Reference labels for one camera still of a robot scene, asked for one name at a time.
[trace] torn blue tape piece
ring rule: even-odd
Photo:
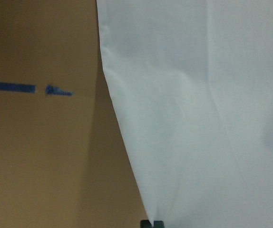
[[[63,95],[63,96],[72,96],[74,93],[73,92],[66,92],[61,90],[58,87],[54,87],[51,85],[47,85],[46,88],[46,94],[47,95]]]
[[[22,93],[35,93],[36,86],[35,85],[26,85],[26,84],[14,84],[14,83],[0,82],[0,90],[22,92]]]

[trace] brown background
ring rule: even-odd
[[[0,0],[0,228],[139,227],[143,204],[98,47],[95,0]],[[47,84],[75,95],[46,96]]]

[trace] blue tape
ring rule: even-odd
[[[74,93],[73,92],[66,92],[66,91],[61,90],[58,87],[53,87],[51,85],[47,85],[46,94],[47,95],[72,96]]]
[[[36,91],[36,86],[0,82],[0,90],[22,93],[34,93]]]

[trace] white sheet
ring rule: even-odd
[[[97,0],[150,221],[273,228],[273,0]]]

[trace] brown cardboard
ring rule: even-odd
[[[102,71],[95,0],[0,1],[0,228],[146,219]],[[46,96],[47,84],[74,91]]]

